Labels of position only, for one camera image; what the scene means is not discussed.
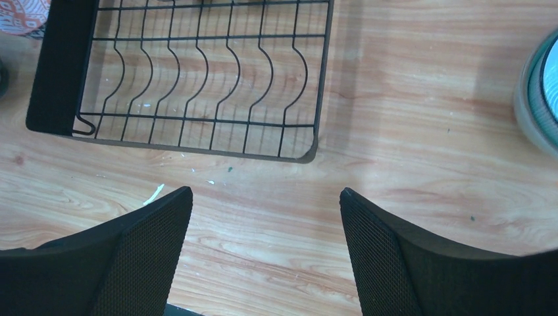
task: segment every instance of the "wooden surface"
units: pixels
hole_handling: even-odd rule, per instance
[[[92,227],[163,183],[161,194],[191,186],[169,301],[205,315],[359,315],[338,206],[345,186],[471,246],[556,248],[558,163],[521,134],[511,96],[557,15],[553,0],[337,0],[308,165],[29,132],[39,44],[0,36],[13,75],[0,99],[0,248]]]

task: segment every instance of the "metal wire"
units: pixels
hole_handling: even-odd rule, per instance
[[[262,1],[248,1],[248,2],[235,2],[234,0],[232,0],[230,2],[219,2],[219,3],[213,0],[200,0],[194,3],[180,3],[180,0],[178,1],[177,0],[170,0],[170,1],[145,0],[145,5],[136,5],[136,6],[126,5],[126,3],[133,3],[133,1],[132,2],[130,1],[127,2],[127,1],[128,0],[116,0],[115,5],[111,5],[111,6],[100,5],[97,8],[98,13],[101,12],[106,12],[109,14],[111,12],[115,13],[116,18],[112,22],[116,24],[114,26],[115,31],[113,35],[94,34],[91,37],[91,41],[93,43],[109,44],[109,46],[107,47],[110,47],[113,53],[115,54],[115,56],[117,56],[115,57],[117,58],[117,61],[115,61],[114,64],[119,65],[119,67],[121,67],[121,72],[118,73],[118,76],[115,78],[116,80],[114,80],[113,82],[115,84],[114,87],[111,88],[110,91],[107,92],[107,95],[102,99],[101,105],[99,105],[98,107],[89,107],[87,105],[82,104],[81,109],[79,109],[78,112],[76,113],[76,117],[79,120],[82,120],[82,122],[84,122],[86,125],[91,126],[91,130],[94,131],[90,133],[93,134],[91,138],[93,138],[94,140],[103,140],[106,138],[106,136],[101,132],[101,130],[106,128],[104,127],[106,124],[110,124],[105,122],[105,118],[109,117],[112,118],[112,120],[116,120],[116,119],[123,120],[123,125],[119,127],[117,126],[120,131],[119,137],[111,139],[113,141],[122,142],[122,145],[127,145],[125,143],[130,142],[129,138],[131,136],[127,136],[127,129],[129,129],[128,127],[130,125],[130,119],[134,119],[135,121],[145,120],[145,119],[150,120],[149,128],[147,128],[147,130],[145,131],[147,135],[149,135],[149,137],[143,142],[143,144],[146,147],[149,147],[150,145],[158,144],[155,139],[156,138],[155,131],[157,130],[157,122],[159,121],[163,122],[163,124],[165,124],[165,122],[179,122],[176,142],[174,142],[174,144],[171,144],[171,146],[175,147],[174,149],[182,150],[182,151],[189,151],[190,149],[199,149],[201,150],[201,152],[206,151],[210,153],[212,151],[215,151],[217,153],[226,154],[227,152],[226,150],[216,149],[215,147],[216,139],[218,137],[217,136],[218,133],[216,133],[217,127],[223,126],[223,124],[230,124],[231,126],[233,126],[232,128],[234,128],[234,126],[243,126],[241,128],[242,132],[240,133],[231,132],[231,135],[229,136],[231,139],[234,138],[235,142],[241,143],[241,146],[239,148],[235,150],[231,150],[231,152],[234,152],[236,155],[240,155],[240,156],[242,155],[245,155],[247,157],[267,156],[270,157],[271,159],[273,157],[279,158],[279,160],[281,160],[281,158],[286,158],[286,159],[298,158],[293,156],[296,155],[294,153],[294,149],[291,150],[290,152],[285,150],[284,146],[285,146],[285,137],[286,137],[287,130],[289,131],[295,130],[294,135],[297,135],[299,130],[309,129],[311,133],[313,133],[311,136],[313,138],[313,142],[317,140],[319,113],[321,110],[321,103],[322,103],[322,96],[323,96],[323,89],[324,89],[327,46],[328,46],[331,17],[332,17],[332,5],[333,5],[332,0],[288,0],[288,1],[262,0]],[[316,27],[316,29],[319,32],[298,31],[297,24],[299,24],[299,10],[301,6],[316,5],[316,4],[322,5],[321,10],[325,12],[321,12],[321,13],[324,16],[327,14],[327,17],[323,21],[321,21],[321,25]],[[264,26],[265,26],[266,14],[269,12],[270,6],[274,6],[274,8],[284,7],[286,8],[287,11],[288,10],[294,11],[294,15],[291,16],[292,32],[290,33],[283,32],[283,31],[269,32],[268,30],[265,30]],[[261,8],[261,11],[259,12],[258,15],[259,25],[256,34],[250,34],[248,30],[244,30],[244,32],[242,32],[241,34],[232,31],[233,16],[235,15],[236,9],[240,9],[242,7],[245,8],[252,7],[254,9]],[[227,14],[228,20],[226,21],[225,34],[220,33],[220,34],[212,35],[212,34],[205,33],[204,27],[206,26],[203,26],[201,22],[204,16],[211,14],[209,11],[213,8],[219,10],[228,9],[228,14]],[[176,12],[179,9],[189,10],[188,12],[193,12],[193,13],[197,11],[197,20],[192,21],[194,22],[194,25],[196,27],[195,35],[193,34],[184,35],[178,32],[180,31],[181,28],[183,28],[181,24],[177,24],[177,21],[175,21]],[[122,15],[126,12],[129,13],[137,12],[138,14],[142,14],[141,23],[139,22],[140,21],[139,18],[136,21],[132,20],[126,22],[128,24],[131,23],[130,26],[131,28],[137,28],[137,29],[141,28],[141,32],[139,33],[139,36],[137,36],[137,33],[136,35],[134,35],[132,31],[130,31],[130,34],[123,33],[123,31],[127,31],[122,29],[124,27],[122,23],[123,22]],[[151,34],[146,32],[147,15],[153,12],[170,12],[170,19],[167,17],[164,21],[161,22],[161,23],[168,24],[168,31],[165,34]],[[297,58],[289,57],[290,59],[288,62],[293,63],[294,65],[298,65],[298,63],[301,63],[302,67],[299,67],[299,71],[301,72],[301,79],[300,81],[298,81],[299,80],[298,78],[294,80],[295,87],[292,88],[291,97],[289,97],[288,95],[284,96],[283,99],[279,97],[281,102],[284,102],[283,106],[281,106],[281,104],[272,105],[272,107],[274,107],[275,109],[278,106],[282,107],[282,119],[280,119],[280,121],[273,121],[267,119],[267,111],[268,108],[270,107],[270,104],[269,101],[265,101],[265,99],[270,95],[270,91],[273,90],[272,87],[276,82],[276,76],[278,74],[278,71],[282,71],[283,69],[282,65],[285,63],[285,61],[279,62],[278,63],[279,65],[274,63],[274,57],[273,55],[270,55],[266,47],[263,46],[263,40],[278,41],[276,42],[275,45],[280,45],[282,40],[289,40],[289,39],[290,39],[291,52],[293,53],[293,56],[295,55],[297,56]],[[228,119],[224,117],[220,118],[220,116],[223,116],[222,115],[222,113],[224,113],[223,111],[236,110],[234,108],[234,105],[229,104],[230,103],[229,99],[231,98],[232,95],[234,95],[237,92],[240,85],[240,80],[244,73],[241,59],[239,58],[239,55],[236,51],[237,48],[231,46],[231,42],[235,41],[236,43],[236,40],[253,40],[253,41],[257,40],[257,45],[255,45],[254,43],[254,51],[259,52],[261,54],[261,57],[265,58],[263,60],[265,60],[266,63],[268,64],[268,72],[266,72],[265,74],[259,72],[258,73],[259,77],[255,79],[255,82],[258,81],[261,82],[262,88],[260,90],[260,94],[256,95],[257,97],[255,98],[255,101],[252,99],[246,105],[247,117],[242,120],[236,118],[232,118],[232,119]],[[320,41],[319,43],[323,45],[323,49],[320,48],[319,51],[319,53],[321,54],[321,62],[315,65],[310,65],[308,63],[307,57],[305,56],[305,52],[301,51],[300,48],[298,47],[300,46],[300,44],[298,44],[299,41],[307,43],[307,41],[311,41],[311,40],[318,40]],[[173,76],[172,81],[171,80],[168,81],[169,83],[167,89],[161,91],[160,88],[156,87],[156,90],[160,94],[156,95],[155,96],[156,99],[153,100],[153,101],[157,100],[154,112],[150,114],[142,114],[138,110],[138,113],[136,114],[135,111],[132,112],[132,107],[136,104],[137,100],[144,97],[144,94],[147,93],[148,90],[151,91],[154,89],[152,85],[154,83],[157,84],[157,79],[154,78],[154,73],[155,71],[159,71],[158,68],[154,68],[153,58],[150,55],[149,49],[145,48],[145,45],[146,43],[164,42],[164,41],[166,42],[166,51],[169,54],[169,58],[170,58],[169,60],[174,59],[174,63],[176,64],[175,69],[172,70],[172,71],[176,71],[176,77]],[[234,81],[234,84],[232,84],[232,87],[228,90],[228,92],[224,93],[224,96],[221,97],[214,104],[212,109],[207,109],[208,111],[210,111],[211,117],[207,117],[206,115],[204,115],[203,117],[197,117],[195,115],[191,115],[190,113],[191,103],[194,102],[195,100],[198,100],[200,95],[204,93],[206,88],[208,88],[207,84],[208,84],[209,76],[215,75],[212,72],[212,66],[211,66],[212,65],[211,63],[213,62],[210,61],[209,58],[211,56],[210,49],[202,48],[200,46],[200,43],[202,41],[204,43],[208,43],[211,41],[214,42],[224,41],[224,47],[226,48],[226,51],[229,52],[229,54],[234,59],[234,62],[236,63],[236,67],[234,67],[236,69],[235,72],[230,73],[230,75],[234,75],[236,77],[236,81]],[[117,98],[117,95],[119,93],[122,93],[122,89],[124,89],[125,77],[128,75],[128,71],[130,67],[132,67],[131,71],[134,74],[134,78],[136,75],[134,70],[134,65],[130,64],[130,62],[126,59],[126,52],[123,51],[122,48],[118,48],[117,44],[123,43],[125,45],[129,45],[131,43],[138,43],[138,42],[139,42],[138,53],[140,54],[140,56],[146,57],[146,60],[149,63],[149,66],[146,68],[148,69],[147,81],[144,86],[142,85],[139,93],[136,92],[134,95],[130,95],[131,98],[127,102],[126,104],[127,107],[124,112],[109,111],[108,104],[110,102],[114,102],[114,99]],[[188,74],[188,71],[183,67],[184,61],[181,60],[183,56],[181,56],[179,50],[177,50],[176,48],[173,49],[173,45],[175,43],[188,43],[188,42],[194,42],[195,51],[201,57],[200,58],[201,64],[204,64],[203,66],[205,67],[205,71],[202,70],[200,72],[201,73],[200,75],[203,76],[201,85],[199,88],[195,89],[195,91],[192,91],[192,95],[182,104],[181,107],[178,107],[181,111],[184,111],[183,113],[181,113],[180,115],[169,115],[168,113],[160,113],[162,109],[164,109],[162,105],[163,102],[170,102],[168,101],[168,99],[171,96],[171,94],[176,93],[180,79]],[[292,121],[295,119],[290,118],[290,114],[289,114],[290,110],[293,109],[294,106],[300,105],[301,97],[305,93],[307,93],[307,89],[309,88],[310,85],[313,89],[311,93],[313,93],[316,96],[315,104],[312,107],[312,109],[314,109],[313,111],[315,114],[313,115],[311,120],[307,122],[306,121],[299,122],[297,120],[295,123],[292,123]],[[259,114],[259,116],[256,118],[255,117],[256,112],[264,113],[264,114]],[[193,122],[211,124],[211,137],[208,137],[209,143],[202,145],[200,140],[199,145],[196,148],[192,148],[191,147],[192,142],[190,139],[191,135],[190,135],[188,138],[189,145],[184,146],[185,126],[186,124],[191,124]],[[253,133],[253,128],[255,128],[255,126],[259,126],[260,129],[258,130],[262,130],[261,132],[262,136],[259,139],[257,137],[250,136]],[[265,133],[265,130],[263,129],[265,128],[277,128],[277,135],[280,136],[276,137],[277,140],[275,138],[273,139],[273,141],[265,140],[265,136],[263,135]],[[265,153],[254,153],[253,150],[250,149],[252,147],[255,147],[256,144],[254,144],[254,142],[274,142],[274,144],[276,144],[275,145],[276,147],[274,152],[269,151]]]

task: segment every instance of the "black metal frame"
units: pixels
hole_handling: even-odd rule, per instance
[[[118,7],[116,6],[99,7],[99,2],[100,2],[99,0],[84,0],[84,1],[53,0],[52,1],[51,10],[49,13],[48,28],[45,31],[45,38],[43,41],[43,46],[41,48],[41,55],[39,57],[38,69],[35,77],[30,105],[28,109],[28,115],[26,119],[26,126],[30,130],[36,132],[44,132],[48,134],[55,134],[58,136],[73,137],[87,142],[95,142],[95,143],[108,144],[108,145],[125,145],[129,147],[149,147],[149,148],[164,149],[164,150],[211,153],[211,154],[229,155],[229,156],[236,156],[236,157],[249,157],[249,158],[256,158],[256,159],[291,161],[291,162],[298,162],[298,163],[308,163],[314,159],[317,151],[317,145],[318,145],[318,128],[319,128],[320,112],[321,112],[322,99],[324,93],[324,81],[326,76],[328,46],[329,46],[329,37],[330,37],[332,13],[333,13],[333,0],[285,0],[285,1],[262,0],[258,2],[250,1],[250,2],[239,2],[239,3],[235,2],[234,0],[231,0],[231,2],[229,3],[212,3],[211,0],[200,0],[198,2],[184,3],[184,4],[181,4],[180,2],[178,2],[177,4],[176,0],[171,0],[171,1],[164,1],[164,2],[158,1],[157,5],[153,5],[154,0],[146,0],[145,6],[143,7],[123,7],[122,1],[123,0],[116,0],[116,3],[118,2],[120,3]],[[300,4],[306,4],[306,3],[327,4],[327,17],[324,26],[324,32],[322,34],[297,34],[297,18],[298,18],[299,6]],[[291,5],[296,7],[292,34],[262,34],[264,12],[266,8],[270,5]],[[249,35],[249,34],[231,35],[230,33],[231,16],[233,10],[236,7],[243,7],[243,6],[262,7],[260,30],[257,35]],[[200,36],[200,22],[201,22],[202,11],[206,8],[212,8],[212,7],[221,7],[221,8],[230,7],[228,29],[225,36]],[[169,30],[168,37],[145,38],[143,36],[143,32],[144,32],[143,30],[145,28],[145,14],[147,11],[161,10],[161,9],[172,10],[172,16],[170,19],[170,23],[172,24],[174,11],[176,9],[184,9],[184,8],[199,9],[199,18],[197,23],[196,36],[172,37],[170,30]],[[143,24],[141,25],[142,27],[141,37],[120,38],[118,36],[118,29],[120,28],[120,14],[123,11],[130,11],[130,10],[143,11],[144,13],[143,22],[142,22]],[[118,26],[117,26],[116,35],[113,38],[94,37],[97,13],[101,11],[118,12]],[[268,59],[270,63],[271,78],[273,78],[274,66],[272,63],[272,59],[269,57],[267,52],[261,47],[261,40],[263,38],[292,38],[293,39],[291,47],[302,59],[305,67],[306,77],[299,96],[290,104],[285,105],[282,124],[251,121],[252,108],[266,96],[266,94],[268,93],[271,87],[272,79],[270,80],[270,84],[269,87],[267,88],[267,91],[265,91],[265,93],[256,102],[254,102],[254,104],[250,106],[248,119],[246,121],[224,120],[224,119],[219,119],[217,117],[220,104],[233,94],[234,90],[236,89],[236,86],[238,85],[238,78],[240,76],[237,76],[237,82],[235,83],[232,90],[229,91],[228,95],[223,99],[221,99],[215,105],[214,118],[199,118],[199,117],[186,116],[188,103],[203,90],[205,82],[207,81],[207,75],[209,71],[207,57],[204,54],[204,52],[198,47],[198,42],[201,40],[226,40],[226,48],[234,56],[238,66],[238,74],[240,75],[240,71],[241,71],[240,62],[234,50],[231,49],[229,46],[229,39],[232,40],[237,38],[258,39],[257,49],[265,55],[265,57]],[[303,54],[295,46],[296,38],[323,38],[322,60],[320,63],[319,77],[317,82],[317,100],[316,100],[317,106],[315,110],[315,117],[314,117],[313,124],[287,124],[286,122],[287,110],[298,101],[300,96],[303,94],[305,88],[307,87],[307,82],[308,82],[309,70],[308,70],[307,62]],[[196,49],[198,49],[198,51],[202,54],[203,58],[205,59],[205,64],[206,64],[205,81],[203,82],[203,85],[199,89],[199,91],[194,96],[192,96],[184,105],[184,116],[182,117],[160,115],[157,113],[159,109],[159,103],[165,98],[167,98],[170,95],[170,93],[174,90],[174,88],[176,87],[176,83],[178,82],[178,78],[175,81],[174,86],[171,88],[171,90],[166,95],[163,95],[159,99],[159,102],[157,102],[157,108],[155,110],[154,115],[133,114],[130,111],[135,99],[141,96],[151,84],[151,79],[149,79],[149,82],[145,87],[144,91],[141,92],[139,95],[137,95],[136,98],[130,101],[130,105],[127,113],[106,113],[105,106],[103,106],[103,110],[100,112],[82,111],[82,100],[84,97],[84,89],[86,86],[86,76],[88,73],[89,57],[91,54],[92,43],[94,41],[105,41],[105,42],[114,43],[114,50],[118,53],[118,55],[120,55],[120,58],[122,60],[122,78],[124,77],[124,71],[126,65],[124,64],[124,59],[122,58],[122,55],[116,48],[116,43],[118,41],[140,42],[140,47],[141,47],[140,49],[143,51],[145,56],[147,56],[147,58],[149,59],[149,63],[151,65],[151,76],[153,76],[153,64],[151,62],[151,58],[149,57],[149,54],[143,50],[144,42],[166,41],[168,50],[174,55],[174,58],[177,61],[178,74],[180,74],[180,63],[178,62],[178,58],[175,52],[173,52],[173,50],[168,45],[170,45],[171,41],[195,41]],[[122,84],[122,79],[118,84],[118,86],[113,91],[113,93],[107,96],[107,98],[105,99],[105,104],[107,100],[116,93],[116,91],[119,89],[121,84]],[[94,124],[91,122],[91,120],[86,119],[86,117],[99,117],[99,121],[97,124]],[[103,117],[123,117],[126,119],[124,128],[122,129],[122,137],[119,140],[107,140],[98,137],[99,127],[101,125]],[[126,132],[126,125],[128,124],[129,118],[153,119],[153,125],[151,129],[151,133],[149,135],[148,142],[145,143],[130,142],[124,139],[125,132]],[[76,119],[84,123],[86,126],[88,126],[88,130],[74,129],[74,123],[76,122]],[[180,133],[180,139],[178,139],[178,143],[176,145],[152,144],[151,139],[153,136],[153,129],[155,127],[156,120],[182,121],[182,130],[184,129],[185,122],[212,123],[213,131],[211,134],[211,141],[209,143],[209,147],[202,148],[202,147],[181,146],[182,131]],[[212,147],[213,136],[215,134],[215,127],[217,123],[240,124],[246,126],[242,152],[215,150]],[[281,137],[279,141],[279,148],[276,155],[260,155],[260,154],[245,152],[246,145],[247,145],[248,130],[250,126],[270,126],[270,127],[276,127],[282,129]],[[288,128],[312,128],[313,143],[310,150],[304,156],[297,157],[297,158],[282,156],[281,150],[283,145],[284,133],[285,130]]]

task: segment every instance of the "wire rack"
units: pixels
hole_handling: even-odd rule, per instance
[[[74,136],[311,161],[331,0],[100,0]]]

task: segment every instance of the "orange and white patterned object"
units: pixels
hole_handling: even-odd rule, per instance
[[[24,35],[47,22],[51,0],[0,0],[0,31]]]

